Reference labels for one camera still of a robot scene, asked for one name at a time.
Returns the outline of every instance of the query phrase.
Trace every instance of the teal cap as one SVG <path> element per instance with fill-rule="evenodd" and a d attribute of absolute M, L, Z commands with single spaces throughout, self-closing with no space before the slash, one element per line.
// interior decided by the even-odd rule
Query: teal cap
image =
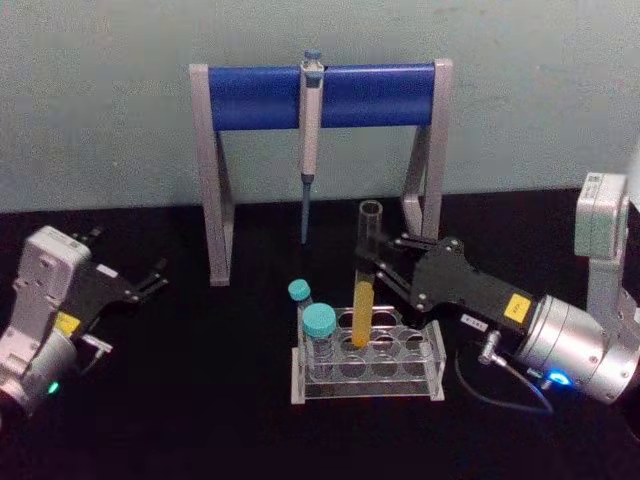
<path fill-rule="evenodd" d="M 302 323 L 310 337 L 328 337 L 336 329 L 336 311 L 326 303 L 314 303 L 302 312 Z"/>
<path fill-rule="evenodd" d="M 294 280 L 289 284 L 289 296 L 295 302 L 306 300 L 311 295 L 311 287 L 303 278 Z"/>

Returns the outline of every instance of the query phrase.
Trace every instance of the cable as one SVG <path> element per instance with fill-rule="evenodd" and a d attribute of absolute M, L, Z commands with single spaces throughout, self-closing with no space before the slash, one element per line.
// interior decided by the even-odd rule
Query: cable
<path fill-rule="evenodd" d="M 518 372 L 515 368 L 513 368 L 509 364 L 506 364 L 503 368 L 507 372 L 509 372 L 511 375 L 516 377 L 529 390 L 531 390 L 536 395 L 538 400 L 540 400 L 540 402 L 544 405 L 545 408 L 530 407 L 528 405 L 522 405 L 519 403 L 505 402 L 503 400 L 496 400 L 496 399 L 489 398 L 482 395 L 476 389 L 474 389 L 471 385 L 469 385 L 469 383 L 462 376 L 462 372 L 460 371 L 459 353 L 460 353 L 459 350 L 456 350 L 456 356 L 454 360 L 454 368 L 455 368 L 458 380 L 460 381 L 460 384 L 465 388 L 465 390 L 467 390 L 467 392 L 469 392 L 472 396 L 474 396 L 478 400 L 488 403 L 490 405 L 495 405 L 497 407 L 510 408 L 512 410 L 518 410 L 521 412 L 537 413 L 542 415 L 553 414 L 553 405 L 551 405 L 549 400 L 546 399 L 546 397 L 542 394 L 542 392 L 538 389 L 538 387 L 536 387 L 533 383 L 527 380 L 527 378 L 524 375 L 522 375 L 520 372 Z"/>

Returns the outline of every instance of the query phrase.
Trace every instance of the green led light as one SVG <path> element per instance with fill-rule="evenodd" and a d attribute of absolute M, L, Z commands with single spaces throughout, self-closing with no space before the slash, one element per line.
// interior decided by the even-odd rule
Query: green led light
<path fill-rule="evenodd" d="M 51 395 L 53 393 L 56 393 L 59 389 L 60 384 L 58 382 L 53 382 L 51 385 L 49 385 L 49 390 L 47 391 L 47 393 Z"/>

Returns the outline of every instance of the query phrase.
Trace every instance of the yellow label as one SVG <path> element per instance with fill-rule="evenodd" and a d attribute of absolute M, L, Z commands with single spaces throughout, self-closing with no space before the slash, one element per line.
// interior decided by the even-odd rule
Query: yellow label
<path fill-rule="evenodd" d="M 64 312 L 58 312 L 56 316 L 56 328 L 60 330 L 65 336 L 70 337 L 71 334 L 80 325 L 80 320 L 76 317 L 72 317 Z"/>
<path fill-rule="evenodd" d="M 514 320 L 518 323 L 524 322 L 524 317 L 527 316 L 529 307 L 531 306 L 531 300 L 514 293 L 509 300 L 509 305 L 504 311 L 504 316 Z"/>

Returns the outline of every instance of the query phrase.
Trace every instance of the yellow liquid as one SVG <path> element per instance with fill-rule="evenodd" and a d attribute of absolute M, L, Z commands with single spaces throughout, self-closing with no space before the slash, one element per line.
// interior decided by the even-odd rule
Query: yellow liquid
<path fill-rule="evenodd" d="M 353 331 L 351 342 L 356 348 L 369 343 L 371 335 L 371 316 L 373 315 L 373 284 L 368 281 L 356 281 L 353 295 Z"/>

